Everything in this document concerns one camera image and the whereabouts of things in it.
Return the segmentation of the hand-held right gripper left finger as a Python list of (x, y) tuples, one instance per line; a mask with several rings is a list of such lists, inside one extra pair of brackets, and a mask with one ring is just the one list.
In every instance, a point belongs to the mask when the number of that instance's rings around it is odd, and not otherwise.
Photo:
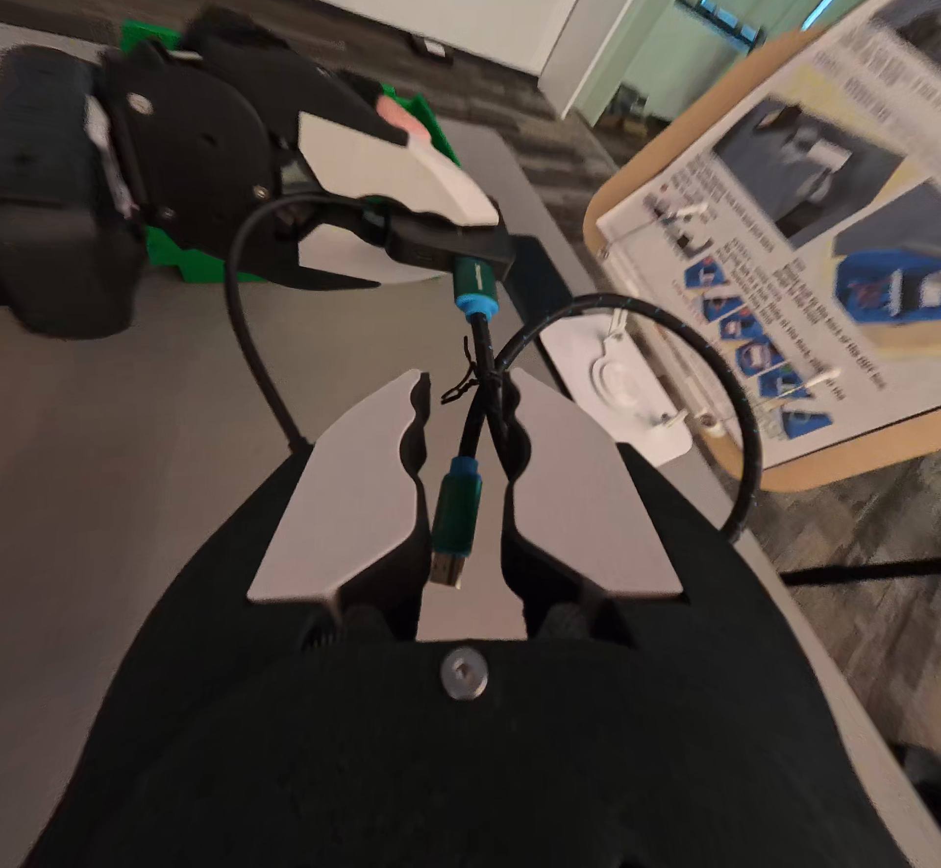
[(421, 469), (430, 377), (410, 369), (355, 404), (315, 442), (249, 588), (252, 603), (362, 598), (391, 607), (430, 567)]

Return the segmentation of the green plastic bin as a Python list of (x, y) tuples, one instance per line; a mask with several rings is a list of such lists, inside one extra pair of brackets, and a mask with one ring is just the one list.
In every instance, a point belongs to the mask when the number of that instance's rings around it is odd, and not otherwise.
[[(128, 53), (140, 42), (151, 39), (160, 41), (173, 51), (180, 44), (182, 35), (173, 29), (137, 20), (126, 20), (122, 23), (120, 39), (122, 52)], [(427, 129), (434, 148), (459, 166), (459, 159), (426, 98), (421, 94), (406, 98), (399, 95), (391, 85), (382, 84), (381, 87), (389, 100), (395, 101), (404, 112), (421, 122)], [(164, 230), (158, 227), (148, 228), (147, 251), (151, 265), (176, 268), (186, 283), (216, 284), (223, 280), (224, 264), (222, 261), (196, 250), (180, 248)]]

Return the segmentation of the thin braided cable green plugs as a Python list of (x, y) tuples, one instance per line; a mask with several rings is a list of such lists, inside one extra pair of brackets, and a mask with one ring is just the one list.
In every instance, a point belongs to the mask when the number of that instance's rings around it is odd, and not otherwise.
[(445, 393), (441, 404), (452, 404), (473, 388), (476, 392), (465, 419), (458, 453), (441, 483), (431, 529), (430, 581), (458, 587), (471, 554), (483, 492), (477, 449), (484, 427), (488, 427), (504, 472), (510, 473), (508, 424), (504, 418), (502, 396), (508, 370), (529, 344), (555, 323), (595, 310), (623, 310), (659, 325), (698, 355), (722, 386), (743, 440), (739, 489), (721, 528), (728, 542), (737, 542), (745, 530), (749, 511), (759, 491), (763, 451), (759, 425), (746, 391), (716, 348), (684, 321), (662, 308), (636, 297), (602, 293), (574, 297), (542, 318), (526, 321), (500, 353), (495, 354), (489, 322), (499, 310), (496, 283), (486, 263), (471, 258), (456, 260), (453, 298), (470, 326), (470, 340), (465, 342), (469, 365), (464, 378)]

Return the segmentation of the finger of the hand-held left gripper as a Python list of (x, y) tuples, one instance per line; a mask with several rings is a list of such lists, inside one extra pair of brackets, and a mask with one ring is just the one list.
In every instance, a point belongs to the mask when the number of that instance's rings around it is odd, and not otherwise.
[(298, 148), (320, 185), (349, 198), (377, 197), (458, 227), (491, 227), (500, 215), (486, 193), (453, 160), (406, 135), (399, 145), (307, 113), (299, 115)]
[(345, 229), (314, 229), (298, 245), (305, 289), (373, 289), (418, 284), (442, 273), (396, 263)]

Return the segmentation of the instruction sheet on stand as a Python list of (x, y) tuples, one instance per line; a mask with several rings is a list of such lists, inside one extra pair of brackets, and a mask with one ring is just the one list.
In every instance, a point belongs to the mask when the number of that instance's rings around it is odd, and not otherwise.
[[(582, 233), (594, 260), (603, 262), (606, 239), (597, 220), (631, 193), (659, 176), (740, 100), (806, 50), (824, 30), (789, 31), (760, 46), (738, 62), (721, 80), (646, 144), (628, 164), (594, 194), (584, 216)], [(794, 493), (868, 473), (891, 464), (923, 457), (940, 449), (940, 412), (934, 410), (845, 444), (822, 449), (777, 467), (765, 466), (760, 488)]]

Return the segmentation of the black mat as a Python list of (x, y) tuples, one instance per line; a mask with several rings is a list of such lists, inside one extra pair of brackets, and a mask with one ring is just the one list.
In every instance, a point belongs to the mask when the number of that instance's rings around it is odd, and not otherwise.
[(515, 259), (502, 285), (524, 327), (566, 307), (572, 293), (540, 239), (511, 235)]

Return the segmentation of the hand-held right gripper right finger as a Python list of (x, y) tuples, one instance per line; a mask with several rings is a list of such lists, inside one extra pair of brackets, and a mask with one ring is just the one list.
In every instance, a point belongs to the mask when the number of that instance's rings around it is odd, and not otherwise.
[(526, 602), (680, 595), (614, 439), (530, 373), (512, 370), (503, 383), (500, 567), (510, 589)]

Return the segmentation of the black usb hub lead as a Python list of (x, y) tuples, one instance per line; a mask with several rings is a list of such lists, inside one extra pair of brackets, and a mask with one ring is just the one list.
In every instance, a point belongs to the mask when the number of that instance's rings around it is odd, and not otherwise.
[(241, 298), (240, 283), (238, 280), (242, 253), (249, 238), (269, 216), (278, 214), (291, 204), (311, 204), (315, 206), (335, 206), (349, 209), (355, 213), (381, 214), (387, 218), (389, 203), (375, 197), (353, 199), (323, 191), (307, 191), (279, 198), (270, 197), (265, 200), (252, 214), (247, 216), (236, 230), (229, 248), (229, 256), (225, 261), (223, 293), (229, 319), (229, 327), (234, 334), (237, 345), (248, 370), (261, 392), (265, 404), (275, 418), (291, 454), (298, 454), (310, 447), (310, 443), (302, 435), (291, 415), (285, 401), (278, 392), (271, 378), (265, 362), (261, 357), (249, 330), (248, 321), (244, 312)]

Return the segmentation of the white stand base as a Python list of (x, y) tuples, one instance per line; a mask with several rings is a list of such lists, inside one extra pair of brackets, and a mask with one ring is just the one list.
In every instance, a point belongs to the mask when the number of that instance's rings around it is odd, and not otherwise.
[(686, 455), (686, 411), (672, 402), (628, 328), (625, 310), (590, 310), (543, 329), (538, 342), (571, 399), (618, 444), (654, 466)]

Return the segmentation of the person's left hand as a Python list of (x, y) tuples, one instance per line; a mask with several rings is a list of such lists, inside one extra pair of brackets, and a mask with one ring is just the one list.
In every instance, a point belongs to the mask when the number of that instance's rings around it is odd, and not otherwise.
[(386, 93), (380, 93), (375, 101), (374, 108), (385, 122), (390, 123), (395, 128), (413, 134), (426, 142), (431, 142), (431, 135), (423, 123), (408, 112), (395, 98)]

